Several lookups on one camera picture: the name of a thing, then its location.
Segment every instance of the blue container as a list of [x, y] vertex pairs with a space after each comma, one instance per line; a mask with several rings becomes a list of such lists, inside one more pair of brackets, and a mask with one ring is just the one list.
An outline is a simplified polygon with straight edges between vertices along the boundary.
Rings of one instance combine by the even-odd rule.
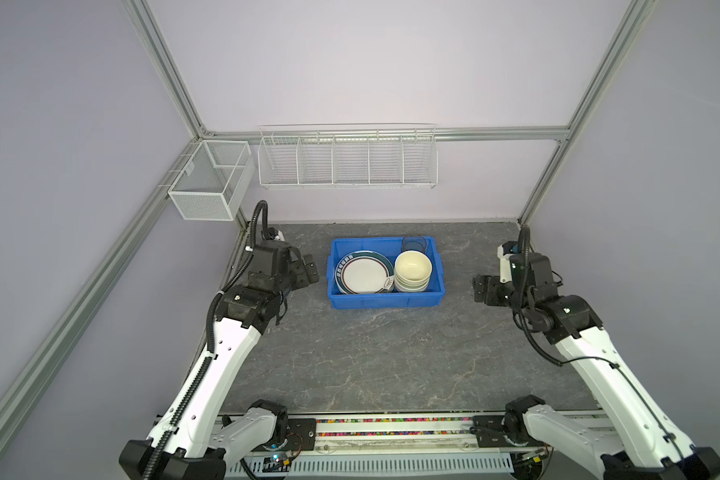
[[427, 239], [427, 251], [424, 252], [432, 262], [432, 276], [426, 291], [419, 293], [369, 293], [361, 295], [348, 295], [341, 293], [336, 286], [336, 265], [344, 258], [357, 250], [373, 250], [394, 259], [402, 251], [402, 236], [376, 236], [372, 238], [337, 238], [331, 242], [331, 254], [328, 256], [328, 298], [336, 309], [358, 308], [400, 308], [406, 306], [436, 306], [445, 295], [443, 283], [443, 263], [434, 244], [434, 238]]

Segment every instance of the aluminum profile frame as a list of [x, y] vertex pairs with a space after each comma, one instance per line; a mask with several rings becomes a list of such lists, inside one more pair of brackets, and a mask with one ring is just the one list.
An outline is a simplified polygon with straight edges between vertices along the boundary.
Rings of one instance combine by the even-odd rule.
[[[178, 172], [184, 167], [189, 158], [188, 152], [196, 145], [196, 142], [199, 139], [247, 140], [251, 144], [258, 144], [261, 139], [259, 132], [220, 134], [209, 132], [192, 104], [189, 92], [182, 82], [178, 69], [156, 25], [154, 16], [146, 4], [146, 0], [121, 1], [193, 140], [190, 141], [173, 164], [173, 167], [170, 168], [160, 184], [154, 189], [152, 195], [144, 203], [144, 206], [141, 207], [139, 213], [117, 239], [117, 242], [112, 246], [101, 264], [98, 265], [94, 274], [88, 279], [83, 289], [59, 319], [48, 338], [40, 345], [40, 348], [19, 375], [19, 378], [16, 379], [0, 400], [0, 456], [32, 413], [32, 410], [38, 404], [72, 349], [77, 345], [77, 341], [85, 332], [88, 324], [96, 315], [120, 275], [136, 254], [139, 246], [144, 242], [155, 222], [157, 222], [169, 199], [168, 188], [173, 183]], [[559, 145], [553, 157], [544, 169], [519, 218], [520, 222], [527, 222], [566, 159], [570, 146], [580, 134], [597, 101], [600, 100], [605, 87], [624, 60], [637, 32], [653, 11], [656, 1], [632, 1], [602, 63], [596, 71], [593, 81], [590, 82], [584, 98], [566, 127], [441, 128], [437, 130], [436, 140], [558, 141]], [[241, 232], [237, 242], [239, 247], [242, 245], [241, 239], [244, 238], [246, 229], [246, 221], [240, 210], [238, 210], [236, 222]], [[239, 251], [232, 252], [232, 259], [236, 259], [239, 253]], [[229, 275], [232, 268], [233, 266], [230, 265], [227, 275]]]
[[614, 78], [615, 72], [619, 69], [630, 47], [634, 43], [635, 37], [647, 22], [648, 17], [653, 12], [658, 0], [632, 0], [632, 3], [626, 10], [624, 17], [621, 19], [618, 29], [608, 45], [605, 56], [600, 66], [595, 72], [595, 76], [587, 87], [584, 96], [579, 102], [574, 116], [568, 123], [569, 135], [567, 139], [558, 140], [558, 145], [552, 153], [552, 158], [547, 163], [544, 171], [539, 177], [536, 186], [528, 197], [520, 217], [519, 224], [527, 224], [536, 212], [541, 200], [546, 195], [549, 187], [552, 185], [554, 178], [560, 171], [568, 155], [571, 152], [576, 140], [580, 136], [586, 121], [590, 118], [600, 99], [603, 97], [608, 84]]

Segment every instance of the gray marble countertop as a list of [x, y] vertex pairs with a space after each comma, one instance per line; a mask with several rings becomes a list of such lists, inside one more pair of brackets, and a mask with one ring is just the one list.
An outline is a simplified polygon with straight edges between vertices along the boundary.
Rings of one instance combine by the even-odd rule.
[[[281, 225], [289, 243], [312, 254], [320, 282], [288, 297], [232, 384], [222, 413], [258, 398], [291, 413], [504, 410], [534, 394], [557, 409], [595, 408], [571, 366], [534, 352], [509, 309], [473, 301], [471, 279], [498, 274], [496, 247], [515, 224]], [[331, 240], [429, 235], [442, 256], [445, 297], [425, 308], [334, 310], [326, 269]], [[544, 338], [542, 346], [551, 351]]]

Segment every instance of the wire rack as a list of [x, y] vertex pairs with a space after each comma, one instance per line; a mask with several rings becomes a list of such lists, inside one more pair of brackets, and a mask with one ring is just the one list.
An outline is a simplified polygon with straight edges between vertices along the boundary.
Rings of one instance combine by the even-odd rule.
[[255, 169], [248, 142], [202, 140], [168, 195], [186, 220], [234, 220]]
[[314, 134], [262, 130], [259, 181], [265, 188], [434, 187], [434, 127]]

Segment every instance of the stack of plates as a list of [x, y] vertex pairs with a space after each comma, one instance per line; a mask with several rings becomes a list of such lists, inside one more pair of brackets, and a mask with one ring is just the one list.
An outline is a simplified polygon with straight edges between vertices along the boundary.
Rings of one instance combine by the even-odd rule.
[[398, 292], [423, 292], [429, 286], [432, 262], [421, 252], [408, 250], [394, 261], [394, 286]]
[[379, 252], [358, 250], [336, 266], [336, 286], [342, 293], [389, 293], [394, 286], [394, 268]]

